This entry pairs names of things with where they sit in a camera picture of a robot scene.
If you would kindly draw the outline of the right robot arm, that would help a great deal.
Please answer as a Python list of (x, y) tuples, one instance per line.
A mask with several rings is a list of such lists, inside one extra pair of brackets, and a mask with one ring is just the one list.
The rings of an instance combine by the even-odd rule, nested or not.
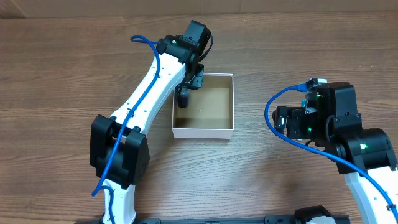
[(268, 100), (264, 119), (283, 141), (336, 164), (364, 223), (397, 223), (397, 157), (382, 129), (363, 128), (352, 84), (289, 86)]

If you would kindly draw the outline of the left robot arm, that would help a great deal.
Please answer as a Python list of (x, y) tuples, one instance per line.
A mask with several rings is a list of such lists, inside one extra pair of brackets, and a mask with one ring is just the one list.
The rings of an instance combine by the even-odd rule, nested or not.
[(190, 91), (202, 87), (201, 61), (214, 38), (206, 25), (191, 21), (182, 35), (166, 35), (158, 41), (134, 35), (130, 40), (148, 44), (154, 60), (126, 102), (110, 117), (98, 115), (91, 124), (90, 165), (99, 177), (92, 196), (104, 192), (100, 223), (134, 223), (135, 186), (150, 160), (150, 126), (171, 92), (177, 92), (178, 105), (185, 108)]

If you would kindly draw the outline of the clear spray bottle dark liquid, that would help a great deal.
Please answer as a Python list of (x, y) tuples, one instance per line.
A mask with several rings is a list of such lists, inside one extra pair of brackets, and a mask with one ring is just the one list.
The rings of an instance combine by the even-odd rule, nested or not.
[(181, 88), (177, 94), (177, 104), (180, 108), (186, 108), (189, 104), (190, 90)]

